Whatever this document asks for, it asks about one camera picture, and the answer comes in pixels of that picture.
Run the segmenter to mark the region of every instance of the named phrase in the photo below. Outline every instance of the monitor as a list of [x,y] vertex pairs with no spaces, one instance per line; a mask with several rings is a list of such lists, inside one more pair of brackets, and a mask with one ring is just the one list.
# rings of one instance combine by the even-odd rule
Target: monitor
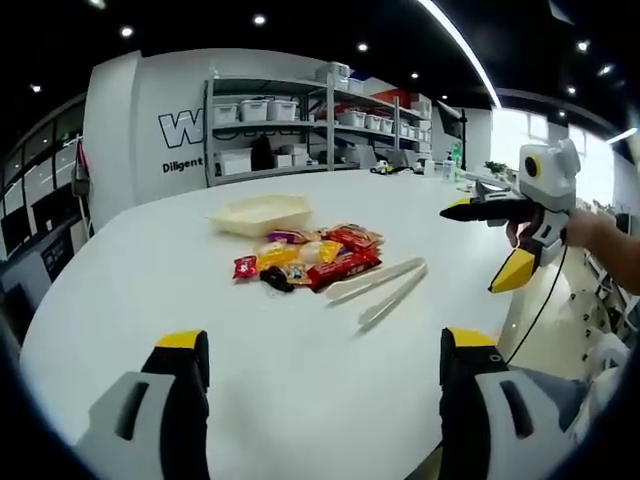
[[31,237],[29,216],[27,215],[27,209],[25,207],[14,210],[0,220],[0,226],[2,228],[2,238],[4,238],[7,257]]

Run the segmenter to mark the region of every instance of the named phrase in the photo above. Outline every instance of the yellow snack package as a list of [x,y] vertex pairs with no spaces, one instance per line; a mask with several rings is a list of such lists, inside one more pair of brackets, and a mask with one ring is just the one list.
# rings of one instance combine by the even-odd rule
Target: yellow snack package
[[344,245],[333,240],[305,243],[300,247],[300,261],[308,265],[333,262]]

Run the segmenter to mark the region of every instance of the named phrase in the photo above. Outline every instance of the white table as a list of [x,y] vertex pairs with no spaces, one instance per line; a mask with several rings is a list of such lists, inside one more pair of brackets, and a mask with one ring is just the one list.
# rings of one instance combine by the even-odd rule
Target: white table
[[[402,283],[336,308],[323,295],[234,285],[252,242],[214,232],[225,202],[306,194],[312,226],[355,222],[384,234],[384,262],[422,255],[429,273],[377,327],[357,314]],[[168,198],[111,221],[53,284],[29,329],[21,366],[69,443],[93,402],[139,370],[163,335],[209,334],[207,452],[216,479],[403,479],[441,439],[440,333],[494,337],[510,294],[487,291],[510,252],[503,229],[438,216],[463,197],[403,172],[268,178]]]

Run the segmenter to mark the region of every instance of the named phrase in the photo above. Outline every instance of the robotic arm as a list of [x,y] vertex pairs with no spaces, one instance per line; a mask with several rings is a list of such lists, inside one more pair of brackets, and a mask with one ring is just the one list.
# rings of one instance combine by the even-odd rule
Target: robotic arm
[[570,139],[553,146],[524,145],[517,190],[466,198],[440,212],[444,218],[487,221],[492,227],[509,220],[533,222],[533,234],[511,252],[489,291],[500,293],[526,285],[538,267],[548,265],[560,253],[569,212],[576,204],[579,171],[580,158]]

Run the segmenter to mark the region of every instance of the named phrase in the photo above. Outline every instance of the white storage box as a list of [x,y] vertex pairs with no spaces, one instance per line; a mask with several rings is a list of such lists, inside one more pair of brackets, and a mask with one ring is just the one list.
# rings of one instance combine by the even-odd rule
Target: white storage box
[[376,115],[367,115],[364,120],[365,128],[369,128],[371,130],[380,130],[380,123],[382,118]]
[[267,110],[267,119],[277,122],[293,122],[296,116],[296,102],[271,100]]
[[362,80],[356,80],[355,78],[349,79],[349,91],[353,93],[364,93],[364,82]]
[[326,83],[327,76],[333,75],[335,77],[349,78],[351,75],[351,69],[349,65],[338,62],[329,62],[321,66],[316,70],[316,80],[322,83]]
[[268,100],[243,100],[240,113],[243,122],[266,122]]
[[409,136],[409,124],[400,122],[400,136],[408,137]]
[[306,167],[309,164],[309,154],[307,152],[304,153],[296,153],[293,155],[293,165],[295,167]]
[[293,165],[292,155],[276,155],[276,167],[285,168]]
[[366,115],[363,112],[356,112],[355,110],[350,110],[348,112],[344,112],[338,115],[338,120],[341,125],[346,125],[349,127],[358,127],[364,128],[364,119]]
[[211,122],[213,126],[229,125],[238,121],[238,104],[225,103],[211,107]]
[[306,197],[265,195],[225,205],[211,220],[220,230],[247,237],[265,237],[277,229],[304,228],[311,217]]
[[393,120],[390,118],[380,119],[380,130],[384,133],[393,133]]
[[222,175],[233,175],[251,171],[251,149],[240,148],[226,150],[215,154],[215,160],[220,163]]

